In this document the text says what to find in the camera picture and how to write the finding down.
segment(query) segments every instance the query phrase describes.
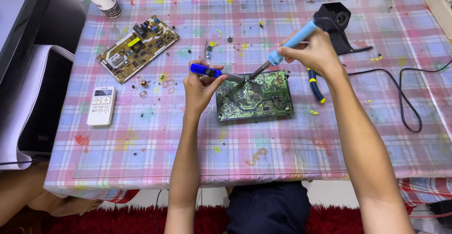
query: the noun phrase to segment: white remote control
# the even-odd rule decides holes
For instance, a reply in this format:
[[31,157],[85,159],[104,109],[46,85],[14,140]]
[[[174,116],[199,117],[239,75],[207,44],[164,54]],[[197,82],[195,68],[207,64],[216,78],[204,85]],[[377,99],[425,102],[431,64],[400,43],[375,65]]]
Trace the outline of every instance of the white remote control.
[[115,97],[115,87],[96,87],[91,98],[87,124],[90,126],[110,125]]

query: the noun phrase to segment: printed circuit board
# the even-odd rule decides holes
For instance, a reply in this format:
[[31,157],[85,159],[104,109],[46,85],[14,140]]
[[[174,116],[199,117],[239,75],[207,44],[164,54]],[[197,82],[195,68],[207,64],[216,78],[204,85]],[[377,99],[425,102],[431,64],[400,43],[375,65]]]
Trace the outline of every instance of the printed circuit board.
[[216,91],[218,121],[293,115],[287,78],[286,71],[279,70],[262,73],[252,82],[224,81]]
[[153,15],[96,59],[122,84],[179,39],[173,28]]

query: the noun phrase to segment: plaid tablecloth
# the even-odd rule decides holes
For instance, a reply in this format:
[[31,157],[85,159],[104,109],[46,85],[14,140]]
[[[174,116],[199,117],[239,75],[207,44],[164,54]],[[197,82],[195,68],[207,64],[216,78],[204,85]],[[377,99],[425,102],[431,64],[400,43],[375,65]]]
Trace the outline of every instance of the plaid tablecloth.
[[[89,8],[45,181],[49,191],[99,198],[115,189],[168,188],[185,108],[182,79],[188,62],[202,56],[204,40],[218,42],[210,64],[238,74],[253,72],[278,43],[311,20],[322,3],[340,1],[352,13],[346,30],[351,45],[374,46],[369,52],[342,56],[348,72],[385,68],[398,76],[404,67],[437,69],[449,61],[452,50],[423,0],[118,1],[122,15],[116,19],[108,19],[93,4]],[[181,38],[166,50],[168,56],[160,55],[120,85],[94,59],[134,23],[154,14],[176,26]],[[232,43],[226,40],[229,36]],[[383,58],[370,61],[378,53]],[[272,69],[290,71],[295,115],[219,122],[213,97],[198,132],[202,187],[348,178],[325,81],[319,79],[326,98],[321,105],[305,67],[283,62]],[[178,82],[173,94],[158,84],[162,75]],[[141,78],[155,82],[136,91],[132,86]],[[351,82],[398,178],[452,176],[450,69],[404,74],[404,93],[423,121],[417,134],[403,126],[398,91],[386,74],[353,76]],[[90,127],[86,119],[93,88],[105,85],[117,89],[113,122]],[[138,96],[142,89],[147,91],[143,98]],[[413,113],[407,108],[405,113],[408,124],[417,126]]]

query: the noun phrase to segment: hand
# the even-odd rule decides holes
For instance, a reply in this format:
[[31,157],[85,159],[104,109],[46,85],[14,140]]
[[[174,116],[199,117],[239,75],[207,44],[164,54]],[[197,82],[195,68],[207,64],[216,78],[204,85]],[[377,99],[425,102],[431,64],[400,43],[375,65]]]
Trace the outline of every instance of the hand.
[[[222,70],[222,65],[209,66],[204,60],[198,59],[189,62],[191,64],[200,64],[206,67]],[[185,117],[199,119],[201,113],[206,109],[213,96],[215,90],[226,80],[227,75],[219,76],[218,78],[204,77],[192,73],[189,69],[189,75],[184,78],[185,87]]]
[[305,67],[314,69],[322,75],[329,72],[336,73],[338,69],[342,71],[342,63],[331,44],[329,34],[320,28],[306,38],[306,41],[309,41],[308,44],[302,43],[293,49],[281,47],[297,32],[298,30],[294,31],[277,49],[278,54],[284,56],[287,63],[292,63],[296,59]]

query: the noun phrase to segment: remote control button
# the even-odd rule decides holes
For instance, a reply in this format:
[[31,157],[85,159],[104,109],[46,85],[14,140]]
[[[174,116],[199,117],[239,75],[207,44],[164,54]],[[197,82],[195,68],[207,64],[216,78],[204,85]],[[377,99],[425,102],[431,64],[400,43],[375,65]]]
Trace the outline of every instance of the remote control button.
[[110,103],[110,98],[109,97],[102,98],[102,103]]

